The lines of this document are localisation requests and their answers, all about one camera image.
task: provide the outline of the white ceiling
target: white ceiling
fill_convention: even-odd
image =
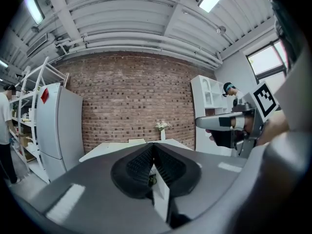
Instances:
[[[273,26],[273,11],[268,0],[221,0],[210,13],[198,7],[199,1],[38,0],[45,16],[39,25],[22,4],[0,44],[0,59],[9,63],[9,71],[2,70],[0,78],[13,82],[18,70],[24,70],[27,65],[32,68],[39,65],[25,53],[45,33],[71,40],[108,32],[149,33],[180,40],[216,58],[220,53],[224,58],[245,39],[252,39],[256,30],[265,32]],[[216,32],[221,25],[227,29],[224,35]],[[33,33],[32,26],[37,26],[40,32]],[[196,63],[187,53],[176,54]]]

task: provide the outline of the white strip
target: white strip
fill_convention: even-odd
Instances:
[[[46,214],[46,217],[56,224],[63,223],[82,196],[84,190],[84,186],[73,184],[65,195]]]
[[[238,117],[235,117],[235,120],[236,120],[235,128],[244,128],[245,117],[238,116]]]
[[[240,173],[242,171],[241,167],[233,166],[224,162],[219,163],[218,167],[236,173]]]

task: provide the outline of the fluorescent light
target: fluorescent light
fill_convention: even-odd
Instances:
[[[219,1],[220,0],[203,0],[199,7],[207,12],[210,12]]]
[[[36,24],[41,23],[44,16],[41,13],[40,9],[38,8],[35,0],[24,0],[24,1],[25,1],[25,4],[27,6],[29,13],[31,14],[31,16],[35,20]]]
[[[1,61],[0,60],[0,65],[2,65],[3,67],[7,68],[8,67],[8,64],[6,64],[5,62]]]

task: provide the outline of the vase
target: vase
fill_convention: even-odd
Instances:
[[[165,129],[160,131],[160,139],[161,140],[165,140],[166,139]]]

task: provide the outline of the table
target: table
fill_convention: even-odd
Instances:
[[[173,145],[173,146],[181,147],[184,149],[192,150],[191,148],[181,144],[180,142],[178,142],[177,140],[175,140],[173,138],[165,139],[165,140],[148,141],[147,143],[151,143],[151,142],[166,143],[169,145]],[[116,151],[119,151],[119,150],[127,148],[127,147],[141,145],[141,144],[142,143],[101,143],[95,149],[91,150],[85,156],[81,157],[79,159],[79,161],[84,162],[85,160],[93,158],[93,157],[109,154],[109,153],[116,152]]]

